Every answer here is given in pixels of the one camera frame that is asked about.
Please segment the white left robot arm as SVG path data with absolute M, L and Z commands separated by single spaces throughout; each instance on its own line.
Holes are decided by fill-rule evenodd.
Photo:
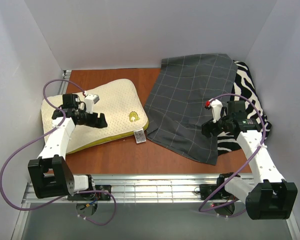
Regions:
M 74 175 L 66 163 L 66 152 L 76 126 L 103 129 L 108 126 L 105 115 L 93 111 L 99 101 L 96 94 L 62 95 L 62 104 L 52 114 L 53 132 L 37 159 L 30 160 L 28 171 L 37 198 L 69 196 L 93 190 L 89 175 Z

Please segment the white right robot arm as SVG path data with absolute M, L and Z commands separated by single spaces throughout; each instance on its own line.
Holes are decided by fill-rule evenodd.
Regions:
M 298 189 L 278 171 L 264 145 L 264 137 L 256 119 L 249 119 L 243 100 L 229 101 L 225 107 L 219 100 L 209 100 L 205 108 L 212 110 L 212 119 L 202 125 L 206 137 L 228 132 L 243 150 L 252 171 L 254 185 L 237 173 L 224 173 L 217 178 L 216 194 L 233 196 L 245 204 L 252 220 L 286 220 L 290 217 Z

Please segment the cream yellow-edged pillow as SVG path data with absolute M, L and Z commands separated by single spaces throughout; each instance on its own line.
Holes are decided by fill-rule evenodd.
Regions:
M 94 113 L 103 113 L 107 127 L 98 129 L 75 125 L 70 120 L 45 137 L 45 146 L 39 154 L 42 158 L 57 154 L 65 156 L 96 145 L 132 136 L 145 131 L 149 119 L 141 104 L 133 82 L 122 78 L 90 89 L 86 94 L 99 96 Z

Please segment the grey checked pillowcase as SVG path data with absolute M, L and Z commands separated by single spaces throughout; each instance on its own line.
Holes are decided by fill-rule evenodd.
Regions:
M 238 66 L 226 54 L 194 54 L 164 58 L 146 100 L 148 140 L 199 163 L 216 165 L 217 138 L 202 134 L 213 116 L 206 101 L 225 95 L 226 104 Z

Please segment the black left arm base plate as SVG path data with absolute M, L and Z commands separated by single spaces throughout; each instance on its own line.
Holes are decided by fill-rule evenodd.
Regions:
M 95 185 L 89 187 L 86 191 L 103 191 L 107 193 L 111 193 L 112 186 L 111 185 Z M 86 202 L 93 202 L 94 200 L 99 201 L 109 201 L 111 197 L 108 194 L 101 193 L 101 192 L 93 192 L 93 193 L 78 193 L 74 196 L 69 195 L 67 197 L 68 201 L 86 201 Z

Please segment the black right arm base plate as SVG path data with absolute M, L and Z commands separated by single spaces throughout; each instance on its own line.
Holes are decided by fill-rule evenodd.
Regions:
M 200 194 L 200 199 L 205 200 L 217 188 L 216 184 L 200 184 L 197 193 Z M 227 193 L 224 189 L 219 190 L 211 197 L 211 200 L 234 200 L 235 197 Z

